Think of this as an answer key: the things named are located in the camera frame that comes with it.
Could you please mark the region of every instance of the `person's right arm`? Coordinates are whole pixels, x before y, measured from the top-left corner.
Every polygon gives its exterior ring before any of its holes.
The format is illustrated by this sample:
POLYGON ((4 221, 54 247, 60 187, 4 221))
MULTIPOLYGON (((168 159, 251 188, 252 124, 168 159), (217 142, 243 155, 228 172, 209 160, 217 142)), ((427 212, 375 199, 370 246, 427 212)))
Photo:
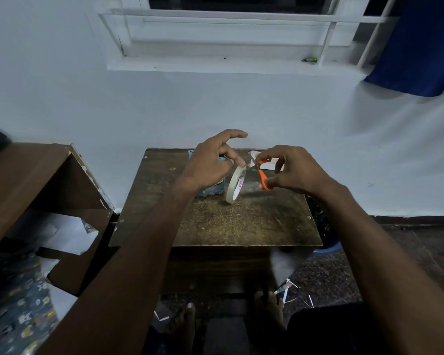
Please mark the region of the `person's right arm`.
POLYGON ((279 160, 268 187, 310 195, 327 214, 393 352, 444 354, 444 292, 304 148, 275 146, 257 161, 269 158, 279 160))

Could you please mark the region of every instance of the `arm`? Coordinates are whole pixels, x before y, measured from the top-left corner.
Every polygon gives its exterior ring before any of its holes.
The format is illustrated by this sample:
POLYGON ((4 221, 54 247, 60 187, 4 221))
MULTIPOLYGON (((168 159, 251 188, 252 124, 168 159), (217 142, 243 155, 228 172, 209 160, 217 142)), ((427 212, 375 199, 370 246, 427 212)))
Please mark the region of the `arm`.
POLYGON ((311 195, 326 212, 392 350, 444 354, 444 292, 304 148, 275 146, 257 160, 268 158, 279 160, 267 186, 311 195))
POLYGON ((184 213, 199 189, 217 183, 234 162, 245 165, 226 141, 246 136, 240 130, 226 130, 197 146, 176 183, 95 277, 38 354, 141 353, 184 213), (219 154, 227 159, 219 161, 219 154))

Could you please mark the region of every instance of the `blue curtain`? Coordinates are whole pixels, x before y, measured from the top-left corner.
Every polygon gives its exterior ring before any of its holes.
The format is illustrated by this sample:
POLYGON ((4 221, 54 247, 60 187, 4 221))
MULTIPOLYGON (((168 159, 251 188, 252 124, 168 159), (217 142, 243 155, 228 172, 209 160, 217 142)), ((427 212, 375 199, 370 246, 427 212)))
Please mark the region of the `blue curtain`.
POLYGON ((444 0, 409 0, 365 81, 426 97, 444 91, 444 0))

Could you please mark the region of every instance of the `white wall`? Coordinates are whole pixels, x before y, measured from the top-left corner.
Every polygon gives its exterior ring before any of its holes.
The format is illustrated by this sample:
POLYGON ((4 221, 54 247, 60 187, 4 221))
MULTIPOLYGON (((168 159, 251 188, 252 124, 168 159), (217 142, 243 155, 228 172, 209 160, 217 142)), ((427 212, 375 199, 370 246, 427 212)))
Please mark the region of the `white wall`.
POLYGON ((115 207, 146 147, 241 128, 232 146, 303 145, 370 214, 444 215, 444 95, 360 81, 107 71, 79 0, 0 0, 0 128, 74 143, 115 207))

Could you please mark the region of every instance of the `white window frame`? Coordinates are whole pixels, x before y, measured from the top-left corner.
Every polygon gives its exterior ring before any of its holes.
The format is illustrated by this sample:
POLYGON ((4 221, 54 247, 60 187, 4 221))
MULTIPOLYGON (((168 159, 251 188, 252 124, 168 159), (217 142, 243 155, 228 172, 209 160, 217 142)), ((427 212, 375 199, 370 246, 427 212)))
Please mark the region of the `white window frame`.
MULTIPOLYGON (((379 17, 363 16, 368 0, 326 1, 326 15, 152 10, 148 0, 121 0, 121 4, 86 0, 86 12, 109 70, 249 73, 306 73, 309 70, 307 73, 317 74, 325 69, 324 59, 329 46, 347 46, 360 23, 372 23, 376 26, 356 65, 360 69, 367 60, 380 25, 396 21, 396 18, 387 16, 395 0, 388 0, 379 17), (154 54, 142 58, 132 54, 133 50, 144 49, 146 45, 147 49, 158 49, 163 44, 170 45, 174 51, 167 52, 164 57, 154 54), (308 68, 300 64, 301 60, 292 64, 284 62, 283 65, 275 59, 250 62, 249 57, 224 62, 226 58, 219 50, 228 45, 241 50, 263 46, 271 51, 312 45, 321 47, 321 51, 317 67, 308 65, 308 68), (188 48, 193 50, 192 54, 187 53, 188 48), (200 50, 201 55, 212 52, 220 57, 197 57, 200 50)), ((344 72, 339 65, 330 66, 328 74, 332 70, 344 72)))

